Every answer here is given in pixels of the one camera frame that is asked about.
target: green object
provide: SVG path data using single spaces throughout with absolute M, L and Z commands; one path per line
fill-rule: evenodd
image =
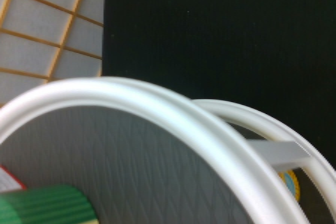
M 0 195 L 0 224 L 98 223 L 83 193 L 62 185 Z

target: white plastic part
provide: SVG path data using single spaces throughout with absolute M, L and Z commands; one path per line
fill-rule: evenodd
M 221 100 L 195 100 L 194 103 L 266 139 L 294 141 L 302 146 L 312 158 L 302 168 L 323 195 L 336 222 L 336 172 L 312 144 L 284 123 L 255 109 Z
M 306 166 L 312 157 L 296 142 L 248 140 L 251 146 L 278 172 Z
M 0 110 L 0 143 L 39 115 L 65 107 L 120 109 L 158 124 L 203 157 L 258 224 L 309 223 L 278 174 L 243 136 L 173 91 L 123 78 L 53 82 Z

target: white circular frame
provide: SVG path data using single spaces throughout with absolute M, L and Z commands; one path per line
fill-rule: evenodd
M 309 223 L 275 170 L 243 136 L 188 98 L 146 82 L 80 78 L 35 88 L 0 110 L 0 144 L 32 119 L 75 106 L 114 108 L 158 124 L 212 166 L 255 223 Z

